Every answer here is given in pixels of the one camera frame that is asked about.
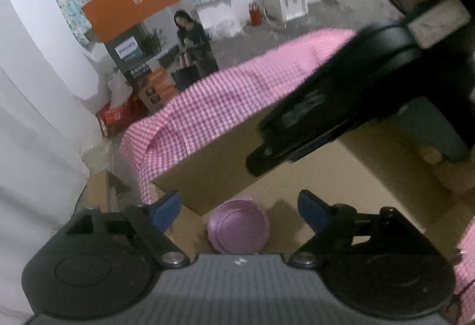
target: product box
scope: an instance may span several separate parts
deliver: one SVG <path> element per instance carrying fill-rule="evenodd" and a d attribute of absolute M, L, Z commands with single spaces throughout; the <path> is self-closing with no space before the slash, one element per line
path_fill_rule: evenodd
<path fill-rule="evenodd" d="M 92 0 L 83 11 L 151 111 L 176 96 L 177 85 L 184 90 L 218 70 L 193 0 Z"/>

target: woman photo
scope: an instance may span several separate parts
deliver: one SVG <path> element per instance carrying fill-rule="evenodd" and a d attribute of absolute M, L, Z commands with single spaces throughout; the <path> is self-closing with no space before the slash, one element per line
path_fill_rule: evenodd
<path fill-rule="evenodd" d="M 185 10 L 178 10 L 173 19 L 178 27 L 178 39 L 184 49 L 180 58 L 182 67 L 196 65 L 201 77 L 217 72 L 218 64 L 201 23 L 193 20 Z"/>

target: power cord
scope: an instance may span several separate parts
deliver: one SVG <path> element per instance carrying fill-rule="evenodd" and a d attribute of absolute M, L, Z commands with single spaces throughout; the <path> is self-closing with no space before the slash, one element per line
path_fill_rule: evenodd
<path fill-rule="evenodd" d="M 265 0 L 262 0 L 262 2 L 264 6 L 264 10 L 263 10 L 264 19 L 267 23 L 269 23 L 269 26 L 276 30 L 285 30 L 287 28 L 287 23 L 286 22 L 280 23 L 280 22 L 277 22 L 276 20 L 271 20 L 267 14 L 267 7 L 265 6 Z"/>
<path fill-rule="evenodd" d="M 473 286 L 473 284 L 475 284 L 475 279 L 465 285 L 464 288 L 460 290 L 460 292 L 452 296 L 452 299 L 450 300 L 450 303 L 446 309 L 446 319 L 449 321 L 452 319 L 453 321 L 450 321 L 451 324 L 459 325 L 460 318 L 462 318 L 463 314 L 462 296 L 466 293 L 467 290 L 469 290 L 469 288 L 471 288 L 471 286 Z"/>

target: cardboard box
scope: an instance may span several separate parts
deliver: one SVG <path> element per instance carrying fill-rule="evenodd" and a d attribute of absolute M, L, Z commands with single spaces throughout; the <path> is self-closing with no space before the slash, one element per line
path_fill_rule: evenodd
<path fill-rule="evenodd" d="M 426 237 L 446 258 L 450 258 L 474 214 L 463 204 L 456 204 L 427 227 Z"/>
<path fill-rule="evenodd" d="M 143 101 L 135 95 L 116 109 L 109 109 L 108 102 L 96 113 L 101 133 L 104 137 L 113 137 L 127 129 L 133 122 L 145 117 L 148 113 Z"/>
<path fill-rule="evenodd" d="M 198 254 L 214 254 L 208 241 L 207 219 L 200 217 L 185 206 L 181 206 L 179 216 L 165 233 L 191 260 Z"/>
<path fill-rule="evenodd" d="M 163 68 L 157 69 L 140 82 L 139 98 L 150 110 L 158 111 L 173 97 L 178 90 L 170 76 Z"/>
<path fill-rule="evenodd" d="M 264 251 L 284 255 L 313 236 L 297 211 L 302 189 L 328 204 L 346 203 L 361 213 L 378 213 L 383 206 L 393 206 L 421 231 L 455 206 L 430 166 L 385 123 L 351 131 L 296 163 L 284 163 L 254 178 L 246 170 L 245 159 L 262 143 L 257 124 L 269 111 L 254 115 L 190 155 L 153 185 L 165 192 L 180 191 L 184 206 L 203 222 L 227 199 L 237 194 L 251 196 L 267 212 L 271 225 Z M 193 248 L 186 237 L 175 243 Z"/>

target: white curtain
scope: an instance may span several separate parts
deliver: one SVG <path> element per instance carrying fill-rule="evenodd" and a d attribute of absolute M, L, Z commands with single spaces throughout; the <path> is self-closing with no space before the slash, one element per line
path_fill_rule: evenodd
<path fill-rule="evenodd" d="M 23 267 L 71 217 L 89 176 L 80 152 L 97 143 L 98 125 L 9 0 L 0 29 L 0 325 L 16 325 L 31 315 Z"/>

